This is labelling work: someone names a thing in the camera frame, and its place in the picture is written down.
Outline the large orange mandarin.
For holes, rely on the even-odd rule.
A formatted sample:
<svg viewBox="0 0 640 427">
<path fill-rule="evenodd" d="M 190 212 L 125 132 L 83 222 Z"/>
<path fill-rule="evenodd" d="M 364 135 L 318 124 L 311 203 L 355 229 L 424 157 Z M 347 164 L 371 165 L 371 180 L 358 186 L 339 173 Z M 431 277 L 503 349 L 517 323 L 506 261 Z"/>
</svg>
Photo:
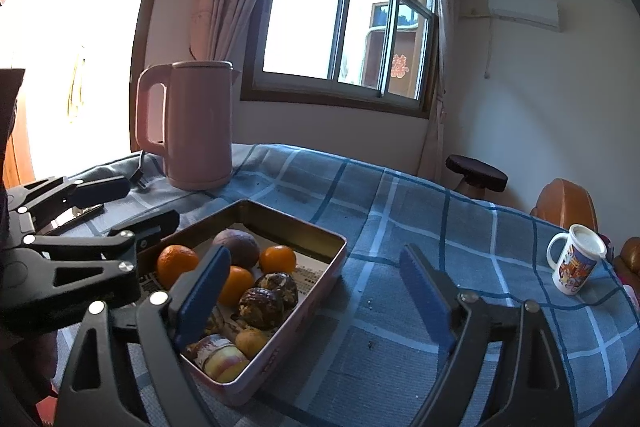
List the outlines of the large orange mandarin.
<svg viewBox="0 0 640 427">
<path fill-rule="evenodd" d="M 180 275 L 194 270 L 198 266 L 198 255 L 192 249 L 182 245 L 165 247 L 157 258 L 157 280 L 165 289 L 171 288 Z"/>
</svg>

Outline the brown passion fruit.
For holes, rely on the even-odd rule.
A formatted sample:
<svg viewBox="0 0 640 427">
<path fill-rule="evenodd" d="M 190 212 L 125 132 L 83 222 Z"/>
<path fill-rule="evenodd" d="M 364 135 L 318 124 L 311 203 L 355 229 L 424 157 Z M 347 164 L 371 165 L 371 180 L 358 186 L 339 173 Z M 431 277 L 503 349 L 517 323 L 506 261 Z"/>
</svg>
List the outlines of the brown passion fruit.
<svg viewBox="0 0 640 427">
<path fill-rule="evenodd" d="M 250 270 L 258 263 L 260 247 L 254 236 L 248 232 L 225 229 L 213 238 L 213 244 L 228 249 L 232 265 Z"/>
</svg>

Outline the tan longan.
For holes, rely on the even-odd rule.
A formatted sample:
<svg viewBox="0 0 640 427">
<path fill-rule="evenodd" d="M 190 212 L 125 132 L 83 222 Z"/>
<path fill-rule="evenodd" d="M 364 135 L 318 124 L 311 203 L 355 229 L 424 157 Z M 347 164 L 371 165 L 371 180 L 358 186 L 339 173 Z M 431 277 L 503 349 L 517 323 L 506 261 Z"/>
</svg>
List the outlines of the tan longan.
<svg viewBox="0 0 640 427">
<path fill-rule="evenodd" d="M 247 327 L 242 329 L 235 336 L 234 344 L 243 355 L 249 360 L 253 360 L 262 348 L 268 343 L 268 336 L 260 329 L 253 329 L 253 327 Z"/>
</svg>

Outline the dark mangosteen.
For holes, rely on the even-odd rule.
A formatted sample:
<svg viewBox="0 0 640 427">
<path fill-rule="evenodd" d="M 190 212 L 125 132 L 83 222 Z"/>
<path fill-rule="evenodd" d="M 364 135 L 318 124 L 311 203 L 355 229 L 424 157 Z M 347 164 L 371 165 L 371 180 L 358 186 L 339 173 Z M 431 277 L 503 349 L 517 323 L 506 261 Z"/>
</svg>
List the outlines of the dark mangosteen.
<svg viewBox="0 0 640 427">
<path fill-rule="evenodd" d="M 298 289 L 291 274 L 284 272 L 266 273 L 259 277 L 256 287 L 274 291 L 280 296 L 285 310 L 292 310 L 298 303 Z"/>
<path fill-rule="evenodd" d="M 241 297 L 238 313 L 244 322 L 255 329 L 276 329 L 283 322 L 283 301 L 275 291 L 253 287 L 247 289 Z"/>
</svg>

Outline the pink electric kettle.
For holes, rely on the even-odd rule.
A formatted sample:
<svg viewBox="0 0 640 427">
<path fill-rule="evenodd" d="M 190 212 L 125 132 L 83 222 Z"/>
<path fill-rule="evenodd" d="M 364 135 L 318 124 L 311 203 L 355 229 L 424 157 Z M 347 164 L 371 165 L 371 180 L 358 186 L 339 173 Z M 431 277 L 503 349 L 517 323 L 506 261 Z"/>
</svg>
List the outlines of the pink electric kettle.
<svg viewBox="0 0 640 427">
<path fill-rule="evenodd" d="M 228 61 L 153 65 L 137 80 L 134 139 L 163 159 L 168 182 L 184 191 L 213 190 L 232 173 L 232 84 L 238 72 Z M 149 136 L 150 91 L 165 88 L 163 139 Z"/>
</svg>

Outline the white printed mug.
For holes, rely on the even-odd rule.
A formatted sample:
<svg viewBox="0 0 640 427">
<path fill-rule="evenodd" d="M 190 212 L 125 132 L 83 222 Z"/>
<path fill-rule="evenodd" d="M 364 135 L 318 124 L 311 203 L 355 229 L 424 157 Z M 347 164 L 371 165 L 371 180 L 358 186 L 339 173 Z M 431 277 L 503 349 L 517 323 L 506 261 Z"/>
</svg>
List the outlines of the white printed mug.
<svg viewBox="0 0 640 427">
<path fill-rule="evenodd" d="M 555 234 L 546 250 L 552 282 L 562 294 L 575 296 L 582 290 L 597 264 L 605 259 L 606 246 L 600 235 L 575 223 Z"/>
</svg>

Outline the pink metal tin box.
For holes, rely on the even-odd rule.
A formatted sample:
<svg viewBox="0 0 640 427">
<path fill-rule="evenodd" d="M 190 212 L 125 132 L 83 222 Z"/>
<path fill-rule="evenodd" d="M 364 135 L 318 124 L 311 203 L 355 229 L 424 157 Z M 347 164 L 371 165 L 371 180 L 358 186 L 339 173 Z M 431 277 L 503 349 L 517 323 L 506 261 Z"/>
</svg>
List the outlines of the pink metal tin box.
<svg viewBox="0 0 640 427">
<path fill-rule="evenodd" d="M 195 331 L 180 348 L 186 367 L 224 404 L 254 395 L 302 337 L 341 274 L 346 239 L 248 199 L 150 239 L 138 256 L 142 293 L 172 288 L 171 251 L 229 254 L 212 276 Z"/>
</svg>

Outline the brown leather sofa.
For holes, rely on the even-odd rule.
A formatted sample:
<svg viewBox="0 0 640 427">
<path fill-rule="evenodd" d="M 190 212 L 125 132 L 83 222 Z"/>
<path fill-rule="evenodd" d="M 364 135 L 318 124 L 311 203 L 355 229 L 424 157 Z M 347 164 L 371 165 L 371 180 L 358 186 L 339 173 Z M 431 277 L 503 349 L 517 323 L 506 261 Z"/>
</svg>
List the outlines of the brown leather sofa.
<svg viewBox="0 0 640 427">
<path fill-rule="evenodd" d="M 640 291 L 640 237 L 626 240 L 620 254 L 614 259 L 614 270 L 618 278 L 630 286 L 636 294 Z"/>
</svg>

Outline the blue plaid tablecloth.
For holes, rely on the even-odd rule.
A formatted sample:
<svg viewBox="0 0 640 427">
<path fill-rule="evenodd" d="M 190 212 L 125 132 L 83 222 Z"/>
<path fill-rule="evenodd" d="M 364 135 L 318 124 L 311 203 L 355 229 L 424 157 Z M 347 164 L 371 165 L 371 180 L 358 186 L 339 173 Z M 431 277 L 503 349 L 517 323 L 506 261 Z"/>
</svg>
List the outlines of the blue plaid tablecloth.
<svg viewBox="0 0 640 427">
<path fill-rule="evenodd" d="M 235 145 L 230 182 L 214 191 L 172 187 L 156 156 L 85 168 L 83 180 L 130 176 L 144 191 L 110 202 L 78 234 L 100 235 L 157 209 L 193 225 L 239 199 L 344 236 L 341 277 L 290 354 L 249 403 L 207 399 L 224 426 L 405 426 L 442 367 L 399 273 L 418 246 L 436 269 L 488 303 L 541 305 L 565 365 L 575 417 L 591 424 L 639 350 L 639 317 L 613 270 L 599 265 L 582 291 L 552 284 L 546 250 L 556 230 L 526 213 L 473 202 L 432 182 L 288 145 Z"/>
</svg>

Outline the orange wooden chair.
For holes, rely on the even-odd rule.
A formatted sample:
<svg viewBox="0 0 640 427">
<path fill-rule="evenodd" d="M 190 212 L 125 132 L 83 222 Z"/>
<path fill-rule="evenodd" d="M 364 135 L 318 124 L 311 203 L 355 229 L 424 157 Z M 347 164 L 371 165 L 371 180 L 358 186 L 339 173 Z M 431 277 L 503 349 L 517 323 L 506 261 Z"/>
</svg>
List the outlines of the orange wooden chair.
<svg viewBox="0 0 640 427">
<path fill-rule="evenodd" d="M 556 178 L 548 183 L 530 214 L 563 229 L 585 225 L 598 231 L 597 213 L 590 194 L 582 186 L 565 179 Z"/>
</svg>

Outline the dark round stool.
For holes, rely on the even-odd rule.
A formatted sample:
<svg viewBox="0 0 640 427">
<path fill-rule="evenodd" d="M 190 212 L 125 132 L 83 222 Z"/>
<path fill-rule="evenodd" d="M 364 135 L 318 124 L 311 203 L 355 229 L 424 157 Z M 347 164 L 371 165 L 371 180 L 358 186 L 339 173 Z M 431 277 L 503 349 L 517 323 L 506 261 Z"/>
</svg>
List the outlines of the dark round stool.
<svg viewBox="0 0 640 427">
<path fill-rule="evenodd" d="M 504 172 L 472 157 L 451 154 L 445 166 L 461 176 L 454 191 L 472 199 L 483 200 L 487 192 L 503 193 L 508 184 Z"/>
</svg>

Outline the white air conditioner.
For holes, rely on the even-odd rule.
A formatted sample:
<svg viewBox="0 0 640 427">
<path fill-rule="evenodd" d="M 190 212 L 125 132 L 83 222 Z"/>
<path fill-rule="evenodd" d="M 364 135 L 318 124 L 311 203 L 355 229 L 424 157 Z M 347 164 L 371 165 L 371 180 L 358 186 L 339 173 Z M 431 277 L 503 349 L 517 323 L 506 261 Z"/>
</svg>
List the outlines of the white air conditioner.
<svg viewBox="0 0 640 427">
<path fill-rule="evenodd" d="M 555 0 L 488 0 L 488 10 L 502 20 L 561 30 L 559 5 Z"/>
</svg>

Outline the pink curtain right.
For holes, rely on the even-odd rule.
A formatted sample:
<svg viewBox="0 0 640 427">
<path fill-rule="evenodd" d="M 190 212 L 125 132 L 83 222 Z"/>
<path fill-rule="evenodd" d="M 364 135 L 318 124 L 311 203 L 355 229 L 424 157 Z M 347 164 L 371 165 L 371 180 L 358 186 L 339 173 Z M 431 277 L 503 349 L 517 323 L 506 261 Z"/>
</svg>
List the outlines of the pink curtain right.
<svg viewBox="0 0 640 427">
<path fill-rule="evenodd" d="M 436 0 L 437 68 L 431 102 L 428 104 L 426 135 L 423 141 L 418 176 L 439 183 L 445 165 L 444 145 L 447 117 L 447 90 L 454 67 L 454 37 L 461 0 Z"/>
</svg>

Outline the window with wooden frame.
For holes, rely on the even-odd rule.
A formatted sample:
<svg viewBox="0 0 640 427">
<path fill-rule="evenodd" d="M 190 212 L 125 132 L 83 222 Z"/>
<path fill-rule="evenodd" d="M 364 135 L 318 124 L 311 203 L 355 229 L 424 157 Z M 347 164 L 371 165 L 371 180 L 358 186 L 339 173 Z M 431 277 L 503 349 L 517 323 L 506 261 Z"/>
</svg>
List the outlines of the window with wooden frame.
<svg viewBox="0 0 640 427">
<path fill-rule="evenodd" d="M 425 118 L 436 51 L 436 0 L 258 0 L 241 98 Z"/>
</svg>

